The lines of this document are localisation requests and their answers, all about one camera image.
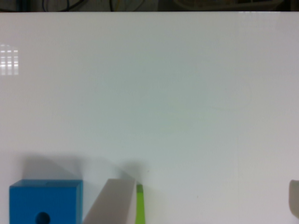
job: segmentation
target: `green object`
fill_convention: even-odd
[[[135,224],[145,224],[143,186],[137,185],[137,213]]]

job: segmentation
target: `white surface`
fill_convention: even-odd
[[[298,14],[1,14],[0,218],[22,177],[144,184],[149,224],[299,223]]]

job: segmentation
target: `blue cube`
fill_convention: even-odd
[[[81,180],[27,180],[9,188],[10,224],[81,224]]]

